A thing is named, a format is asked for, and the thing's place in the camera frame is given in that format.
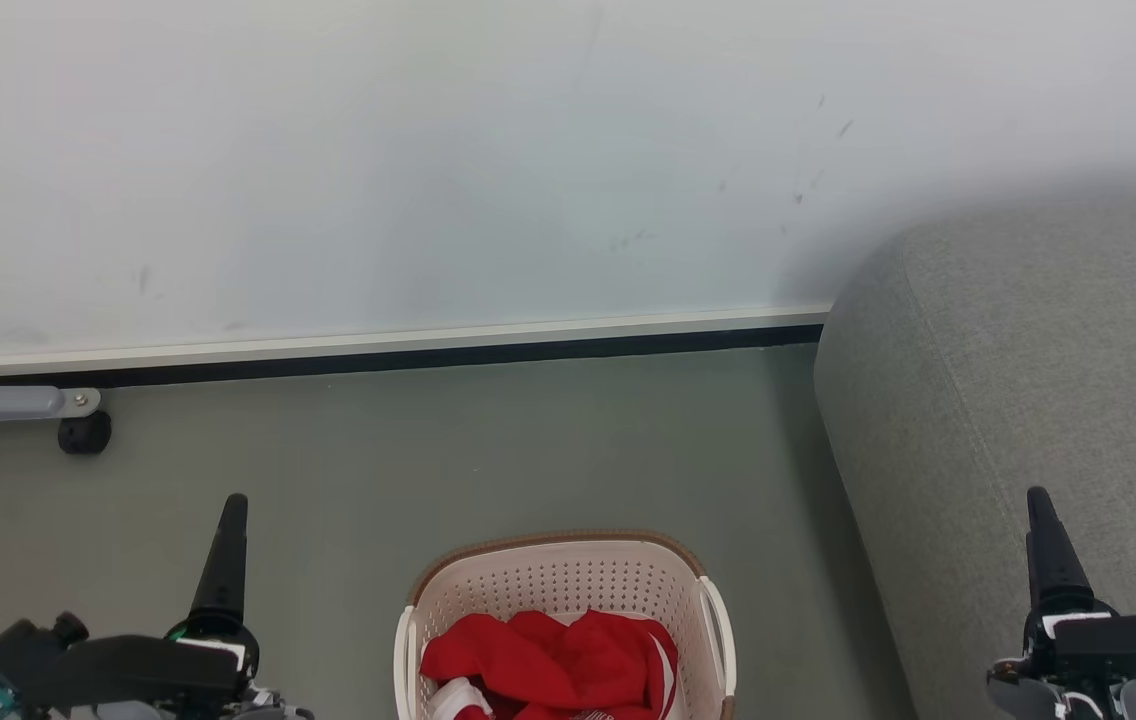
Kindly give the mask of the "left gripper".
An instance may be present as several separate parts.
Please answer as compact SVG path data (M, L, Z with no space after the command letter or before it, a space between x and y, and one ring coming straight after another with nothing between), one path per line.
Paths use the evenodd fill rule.
M233 653L236 689L253 683L260 667L260 643L240 616L245 610L248 499L226 497L207 552L187 618L172 626L166 641Z

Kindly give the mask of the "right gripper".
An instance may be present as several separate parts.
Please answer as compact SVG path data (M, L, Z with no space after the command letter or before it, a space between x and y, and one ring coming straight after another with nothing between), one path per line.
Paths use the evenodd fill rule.
M1095 600L1066 525L1049 491L1028 491L1026 555L1031 610L1022 629L1022 655L994 662L987 671L993 705L1013 720L1124 720L1116 680L1106 673L1083 673L1056 651L1062 623L1116 618Z

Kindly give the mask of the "red garment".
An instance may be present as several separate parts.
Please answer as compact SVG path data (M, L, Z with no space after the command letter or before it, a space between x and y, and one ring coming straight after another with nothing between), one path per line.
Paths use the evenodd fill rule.
M508 621L463 616L423 650L420 675L438 688L466 679L481 690L492 720L563 720L580 710L580 694L556 652L568 625L544 612Z

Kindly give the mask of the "red shorts with number 23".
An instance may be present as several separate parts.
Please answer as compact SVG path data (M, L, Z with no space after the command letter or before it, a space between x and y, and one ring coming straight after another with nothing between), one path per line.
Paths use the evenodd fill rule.
M668 720L673 712L679 652L655 620L587 611L568 625L558 662L578 720Z

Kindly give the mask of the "grey fabric sofa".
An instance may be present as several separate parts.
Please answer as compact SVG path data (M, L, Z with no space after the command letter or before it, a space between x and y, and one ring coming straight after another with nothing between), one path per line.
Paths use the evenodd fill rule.
M1026 493L1136 614L1136 199L901 234L828 316L815 393L917 720L1004 720Z

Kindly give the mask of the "black caster wheel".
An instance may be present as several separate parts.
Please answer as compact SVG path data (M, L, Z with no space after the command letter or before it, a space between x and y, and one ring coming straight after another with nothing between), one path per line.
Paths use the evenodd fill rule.
M105 411L87 416L64 418L59 421L57 442L66 455L97 457L108 446L114 433L114 421Z

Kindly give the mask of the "white and black baseboard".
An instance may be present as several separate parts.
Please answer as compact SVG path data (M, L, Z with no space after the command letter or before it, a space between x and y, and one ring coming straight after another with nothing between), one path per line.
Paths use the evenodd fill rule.
M809 345L830 305L0 357L0 386L124 388Z

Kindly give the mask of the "cream perforated laundry basket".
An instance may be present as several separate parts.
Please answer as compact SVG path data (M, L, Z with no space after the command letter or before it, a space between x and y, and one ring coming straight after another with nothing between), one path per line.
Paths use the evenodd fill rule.
M654 620L678 650L669 720L736 720L737 662L727 606L704 566L650 530L573 530L454 550L428 566L396 625L398 720L427 720L420 673L431 639L471 612L542 611L571 623L588 610Z

